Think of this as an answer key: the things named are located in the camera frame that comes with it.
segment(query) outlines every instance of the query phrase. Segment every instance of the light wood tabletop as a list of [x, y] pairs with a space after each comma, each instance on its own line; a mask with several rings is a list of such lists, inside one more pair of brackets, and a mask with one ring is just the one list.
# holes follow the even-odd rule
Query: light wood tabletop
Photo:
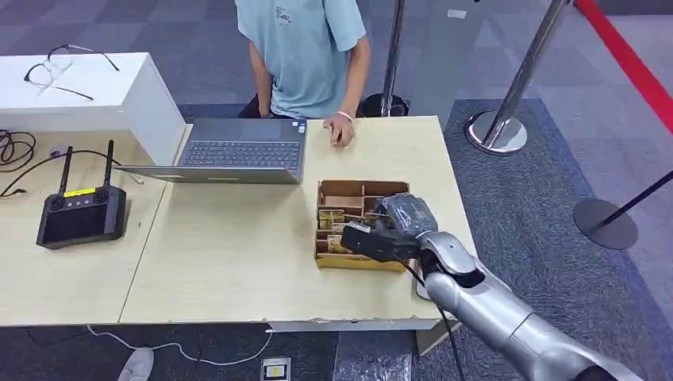
[[356, 132], [348, 149], [333, 148], [309, 121], [301, 186], [167, 185], [120, 322], [436, 321], [409, 274], [315, 264], [323, 179], [407, 182], [475, 253], [436, 117], [360, 119]]
[[[48, 157], [55, 146], [107, 152], [115, 140], [114, 158], [123, 164], [150, 164], [147, 154], [127, 132], [37, 133], [35, 158]], [[68, 190], [102, 184], [105, 159], [76, 154]], [[46, 163], [16, 187], [28, 193], [0, 198], [0, 325], [66, 325], [117, 323], [129, 292], [165, 184], [134, 182], [113, 171], [112, 184], [128, 195], [125, 236], [118, 241], [47, 250], [35, 245], [44, 200], [59, 189], [63, 159]], [[2, 188], [23, 170], [0, 173]]]

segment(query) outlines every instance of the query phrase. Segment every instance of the black cable on table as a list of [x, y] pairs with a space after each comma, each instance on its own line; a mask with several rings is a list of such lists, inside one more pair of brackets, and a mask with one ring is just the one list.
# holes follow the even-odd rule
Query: black cable on table
[[[29, 141], [16, 140], [17, 136], [29, 137]], [[19, 169], [25, 167], [30, 160], [35, 156], [35, 145], [37, 140], [35, 136], [31, 133], [24, 131], [7, 131], [6, 129], [0, 129], [0, 168], [10, 166], [15, 163], [19, 163], [23, 160], [22, 163], [18, 164], [16, 167], [11, 169], [0, 169], [0, 173], [9, 173], [18, 171]], [[15, 155], [17, 152], [21, 151], [20, 147], [26, 147], [27, 149], [20, 154], [19, 156]]]
[[[100, 152], [98, 152], [98, 151], [91, 151], [90, 149], [78, 149], [78, 150], [76, 150], [76, 151], [73, 151], [72, 153], [73, 153], [73, 154], [75, 154], [75, 153], [91, 153], [91, 154], [98, 155], [98, 156], [103, 157], [103, 158], [107, 158], [107, 155], [106, 155], [105, 153], [100, 153]], [[19, 180], [21, 180], [25, 175], [27, 175], [28, 173], [30, 173], [33, 169], [39, 167], [39, 166], [42, 165], [42, 164], [48, 163], [48, 162], [50, 162], [50, 161], [52, 161], [52, 160], [56, 160], [56, 159], [58, 159], [58, 158], [60, 158], [60, 157], [64, 157], [64, 156], [66, 156], [66, 155], [67, 155], [67, 153], [62, 153], [62, 154], [60, 154], [60, 155], [52, 156], [52, 157], [49, 157], [49, 158], [47, 158], [47, 159], [44, 159], [44, 160], [42, 160], [42, 161], [40, 161], [40, 162], [38, 162], [38, 163], [35, 163], [35, 164], [34, 164], [33, 166], [31, 166], [30, 168], [28, 168], [28, 169], [26, 169], [25, 171], [23, 171], [23, 172], [22, 172], [19, 176], [17, 176], [17, 178], [14, 179], [14, 180], [13, 180], [13, 181], [12, 181], [6, 188], [5, 188], [2, 192], [0, 192], [0, 198], [10, 197], [10, 196], [14, 196], [15, 194], [20, 194], [20, 193], [27, 193], [27, 190], [25, 190], [25, 189], [21, 189], [21, 188], [17, 188], [17, 189], [15, 189], [13, 192], [11, 192], [11, 193], [8, 194], [8, 192], [9, 192], [10, 189], [14, 186], [14, 184], [18, 183]], [[116, 160], [114, 160], [114, 159], [112, 160], [112, 162], [115, 163], [116, 165], [121, 165], [118, 161], [116, 161]]]

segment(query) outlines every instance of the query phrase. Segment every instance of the wrist bracelet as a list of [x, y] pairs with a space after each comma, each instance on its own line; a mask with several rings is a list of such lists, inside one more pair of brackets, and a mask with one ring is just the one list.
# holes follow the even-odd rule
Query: wrist bracelet
[[348, 120], [351, 121], [351, 123], [353, 123], [355, 121], [352, 116], [348, 115], [348, 113], [345, 113], [341, 110], [337, 111], [336, 113], [339, 114], [339, 115], [343, 115], [343, 116], [347, 117]]

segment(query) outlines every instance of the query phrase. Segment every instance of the black stanchion base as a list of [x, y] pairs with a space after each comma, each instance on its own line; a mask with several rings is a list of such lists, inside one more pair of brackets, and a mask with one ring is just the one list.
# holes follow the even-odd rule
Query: black stanchion base
[[[360, 103], [361, 114], [365, 117], [381, 117], [381, 98], [383, 94], [373, 94]], [[409, 105], [404, 99], [393, 95], [393, 106], [390, 108], [391, 117], [405, 117], [409, 115]]]
[[628, 214], [622, 214], [612, 223], [600, 226], [599, 223], [619, 206], [597, 198], [586, 198], [575, 206], [573, 218], [579, 231], [590, 240], [604, 248], [624, 250], [638, 240], [638, 226]]

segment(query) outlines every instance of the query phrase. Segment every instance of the robotic arm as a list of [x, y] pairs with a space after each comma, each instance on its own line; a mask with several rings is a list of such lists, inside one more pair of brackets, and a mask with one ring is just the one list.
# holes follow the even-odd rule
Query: robotic arm
[[392, 196], [383, 199], [376, 211], [386, 212], [389, 221], [377, 221], [375, 229], [349, 222], [341, 244], [381, 262], [419, 260], [433, 302], [502, 354], [524, 378], [642, 381], [621, 363], [585, 347], [537, 316], [458, 239], [437, 231], [421, 199], [410, 194]]

